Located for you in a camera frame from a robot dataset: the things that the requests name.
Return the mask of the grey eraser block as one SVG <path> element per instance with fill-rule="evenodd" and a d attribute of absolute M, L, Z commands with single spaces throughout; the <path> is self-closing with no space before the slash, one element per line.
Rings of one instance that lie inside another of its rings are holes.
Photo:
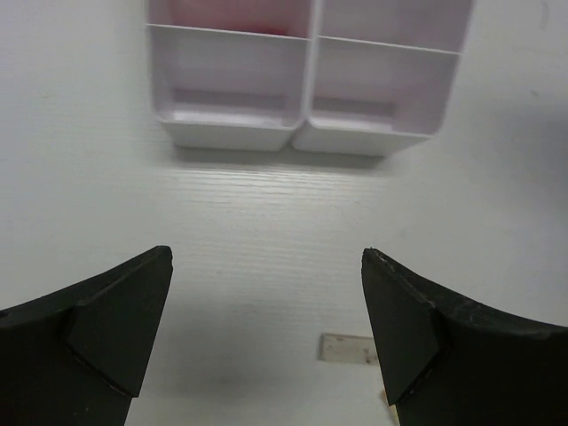
<path fill-rule="evenodd" d="M 374 339 L 357 335 L 322 334 L 318 360 L 351 365 L 378 365 Z"/>

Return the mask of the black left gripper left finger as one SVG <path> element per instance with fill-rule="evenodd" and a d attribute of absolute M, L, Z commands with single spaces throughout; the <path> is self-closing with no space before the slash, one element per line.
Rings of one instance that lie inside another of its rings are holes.
<path fill-rule="evenodd" d="M 157 246 L 1 312 L 3 425 L 123 425 L 143 385 L 170 290 Z"/>

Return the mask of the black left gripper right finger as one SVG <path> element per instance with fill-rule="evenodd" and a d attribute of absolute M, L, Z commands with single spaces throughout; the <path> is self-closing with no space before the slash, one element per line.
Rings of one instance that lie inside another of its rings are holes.
<path fill-rule="evenodd" d="M 364 251 L 387 401 L 403 425 L 564 425 L 567 330 L 481 304 Z"/>

